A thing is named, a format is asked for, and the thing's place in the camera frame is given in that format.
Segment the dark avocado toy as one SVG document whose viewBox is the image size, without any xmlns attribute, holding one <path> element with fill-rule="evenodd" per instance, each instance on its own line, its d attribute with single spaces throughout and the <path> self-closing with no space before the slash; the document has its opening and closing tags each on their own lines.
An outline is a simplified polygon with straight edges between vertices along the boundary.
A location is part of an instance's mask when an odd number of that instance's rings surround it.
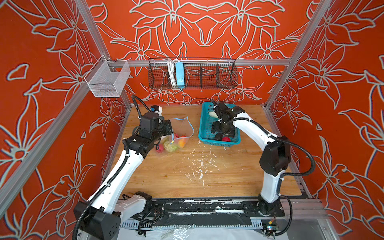
<svg viewBox="0 0 384 240">
<path fill-rule="evenodd" d="M 217 133 L 214 137 L 215 141 L 222 141 L 223 139 L 223 134 L 222 133 Z"/>
</svg>

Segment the clear zip top bag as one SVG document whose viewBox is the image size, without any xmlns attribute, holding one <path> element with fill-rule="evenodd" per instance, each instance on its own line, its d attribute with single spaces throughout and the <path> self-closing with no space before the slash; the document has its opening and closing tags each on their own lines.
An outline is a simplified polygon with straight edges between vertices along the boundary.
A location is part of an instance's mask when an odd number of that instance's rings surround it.
<svg viewBox="0 0 384 240">
<path fill-rule="evenodd" d="M 193 134 L 195 132 L 192 124 L 190 123 L 189 118 L 188 117 L 186 117 L 186 118 L 172 118 L 172 119 L 170 119 L 170 121 L 172 123 L 173 134 L 169 135 L 169 136 L 162 137 L 161 141 L 162 141 L 162 139 L 168 137 L 170 143 L 178 145 L 178 138 L 175 138 L 174 134 L 179 135 L 179 138 L 181 136 L 186 136 L 188 138 L 188 141 L 189 141 L 189 139 L 193 136 Z"/>
</svg>

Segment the orange red tomato toy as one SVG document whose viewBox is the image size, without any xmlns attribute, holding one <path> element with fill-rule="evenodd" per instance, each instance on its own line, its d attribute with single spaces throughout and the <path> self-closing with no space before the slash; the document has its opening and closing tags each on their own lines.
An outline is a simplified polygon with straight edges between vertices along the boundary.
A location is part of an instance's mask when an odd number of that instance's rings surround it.
<svg viewBox="0 0 384 240">
<path fill-rule="evenodd" d="M 188 138 L 186 136 L 181 136 L 180 138 L 178 138 L 178 145 L 180 148 L 184 148 L 187 142 Z"/>
</svg>

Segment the green cabbage toy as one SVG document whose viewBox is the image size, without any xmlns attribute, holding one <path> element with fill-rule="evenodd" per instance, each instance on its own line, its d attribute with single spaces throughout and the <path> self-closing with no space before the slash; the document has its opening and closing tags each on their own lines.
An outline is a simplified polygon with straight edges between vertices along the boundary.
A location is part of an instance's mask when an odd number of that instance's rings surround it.
<svg viewBox="0 0 384 240">
<path fill-rule="evenodd" d="M 164 146 L 164 149 L 169 153 L 173 153 L 179 149 L 178 145 L 170 142 L 164 142 L 163 146 Z"/>
</svg>

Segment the red apple toy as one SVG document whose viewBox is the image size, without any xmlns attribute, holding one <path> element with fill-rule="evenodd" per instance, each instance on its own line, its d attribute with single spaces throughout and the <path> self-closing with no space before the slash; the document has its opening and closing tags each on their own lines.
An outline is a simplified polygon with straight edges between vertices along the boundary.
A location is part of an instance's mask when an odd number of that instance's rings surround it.
<svg viewBox="0 0 384 240">
<path fill-rule="evenodd" d="M 156 146 L 156 152 L 157 153 L 162 153 L 164 150 L 165 150 L 165 148 L 164 148 L 163 144 L 159 144 Z"/>
</svg>

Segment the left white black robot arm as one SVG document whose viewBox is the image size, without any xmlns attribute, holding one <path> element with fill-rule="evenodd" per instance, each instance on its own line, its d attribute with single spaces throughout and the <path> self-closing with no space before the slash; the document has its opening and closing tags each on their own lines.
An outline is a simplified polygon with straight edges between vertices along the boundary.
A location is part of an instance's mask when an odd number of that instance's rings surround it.
<svg viewBox="0 0 384 240">
<path fill-rule="evenodd" d="M 139 126 L 131 137 L 123 139 L 122 154 L 101 186 L 86 202 L 78 202 L 74 214 L 77 219 L 72 238 L 78 239 L 83 231 L 99 240 L 112 240 L 118 234 L 121 223 L 132 218 L 143 224 L 154 224 L 164 215 L 159 207 L 152 207 L 152 198 L 136 193 L 118 203 L 126 184 L 138 166 L 152 149 L 159 149 L 160 142 L 173 134 L 172 123 L 162 116 L 159 106 L 146 107 L 142 114 L 139 103 L 143 100 L 132 97 L 138 112 Z"/>
</svg>

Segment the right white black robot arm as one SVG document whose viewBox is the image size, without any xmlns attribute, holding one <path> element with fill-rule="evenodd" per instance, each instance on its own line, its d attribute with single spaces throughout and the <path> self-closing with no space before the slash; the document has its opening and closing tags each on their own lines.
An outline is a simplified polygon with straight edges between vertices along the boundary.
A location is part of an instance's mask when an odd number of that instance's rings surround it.
<svg viewBox="0 0 384 240">
<path fill-rule="evenodd" d="M 281 195 L 281 185 L 287 176 L 304 177 L 312 174 L 316 168 L 316 161 L 309 151 L 292 143 L 285 136 L 279 137 L 265 129 L 261 124 L 253 120 L 244 109 L 239 106 L 227 107 L 225 103 L 217 103 L 212 100 L 214 112 L 218 120 L 213 122 L 212 133 L 221 133 L 232 136 L 237 129 L 250 137 L 263 151 L 259 164 L 264 171 L 262 190 L 258 195 L 257 211 L 264 217 L 269 217 L 280 206 L 281 199 L 289 204 L 289 219 L 285 228 L 281 231 L 273 226 L 270 221 L 262 228 L 262 234 L 275 238 L 285 234 L 291 226 L 293 219 L 293 204 L 291 200 Z M 287 173 L 291 162 L 291 147 L 305 153 L 311 162 L 310 168 L 305 172 Z"/>
</svg>

